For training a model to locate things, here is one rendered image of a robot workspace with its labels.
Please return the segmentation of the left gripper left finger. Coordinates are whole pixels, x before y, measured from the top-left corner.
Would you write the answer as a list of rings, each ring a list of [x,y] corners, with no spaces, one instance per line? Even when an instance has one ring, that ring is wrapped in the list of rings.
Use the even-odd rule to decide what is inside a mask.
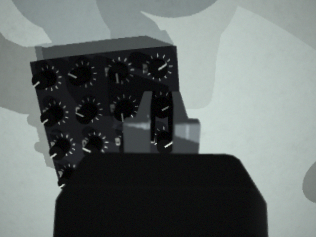
[[[124,152],[151,153],[154,136],[155,91],[144,91],[136,117],[123,122]]]

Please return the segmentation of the black knob panel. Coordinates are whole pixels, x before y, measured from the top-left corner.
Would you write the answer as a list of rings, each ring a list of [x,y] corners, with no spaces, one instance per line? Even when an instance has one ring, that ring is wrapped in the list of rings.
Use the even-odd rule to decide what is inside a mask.
[[[172,153],[168,100],[169,92],[180,92],[177,46],[45,59],[30,67],[59,188],[88,153],[124,152],[123,122],[136,117],[144,91],[155,91],[151,153]]]

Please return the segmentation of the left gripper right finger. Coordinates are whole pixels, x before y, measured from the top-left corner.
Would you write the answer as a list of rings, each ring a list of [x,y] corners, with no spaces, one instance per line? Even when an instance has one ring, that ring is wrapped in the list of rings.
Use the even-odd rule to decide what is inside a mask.
[[[201,124],[188,118],[180,92],[169,92],[168,134],[172,153],[199,154]]]

